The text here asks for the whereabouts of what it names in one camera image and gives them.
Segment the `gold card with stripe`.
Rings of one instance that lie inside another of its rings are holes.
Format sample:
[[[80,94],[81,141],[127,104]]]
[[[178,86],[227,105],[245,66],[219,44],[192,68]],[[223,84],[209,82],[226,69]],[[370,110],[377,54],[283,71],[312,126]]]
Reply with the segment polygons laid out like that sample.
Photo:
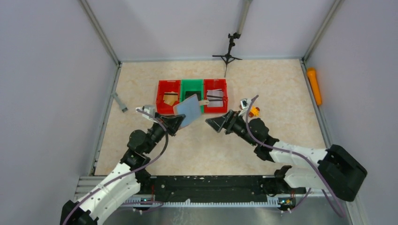
[[[172,96],[172,95],[178,96],[178,93],[176,93],[176,92],[165,92],[164,95],[163,95],[163,98],[164,98],[164,96],[166,96],[166,95],[169,95],[169,96]]]

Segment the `grey silver card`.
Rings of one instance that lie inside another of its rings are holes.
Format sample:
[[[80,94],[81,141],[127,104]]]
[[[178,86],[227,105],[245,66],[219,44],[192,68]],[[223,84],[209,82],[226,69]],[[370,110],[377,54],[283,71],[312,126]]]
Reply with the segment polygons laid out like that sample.
[[[212,96],[224,96],[224,93],[221,89],[218,90],[207,90],[206,92],[207,95],[212,95]]]

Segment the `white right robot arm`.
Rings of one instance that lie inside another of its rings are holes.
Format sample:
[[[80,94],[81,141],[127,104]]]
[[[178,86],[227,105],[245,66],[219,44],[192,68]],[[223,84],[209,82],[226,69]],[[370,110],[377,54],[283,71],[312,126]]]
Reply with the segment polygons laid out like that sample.
[[[282,163],[284,166],[275,172],[275,187],[281,193],[293,188],[323,189],[352,202],[368,174],[342,146],[317,149],[283,142],[269,134],[260,118],[245,120],[239,112],[230,110],[205,122],[217,133],[236,134],[254,146],[254,153],[261,160]]]

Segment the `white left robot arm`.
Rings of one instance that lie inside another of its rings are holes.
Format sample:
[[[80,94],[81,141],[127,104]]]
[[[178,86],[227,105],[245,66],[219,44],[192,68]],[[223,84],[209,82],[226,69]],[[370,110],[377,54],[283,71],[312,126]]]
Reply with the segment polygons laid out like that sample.
[[[164,153],[170,136],[175,136],[186,116],[184,114],[166,116],[151,115],[138,110],[152,119],[153,124],[147,130],[134,130],[127,143],[127,151],[115,168],[98,185],[78,200],[69,200],[61,210],[61,225],[101,225],[129,197],[149,191],[151,182],[146,167],[154,163],[146,156],[164,138]]]

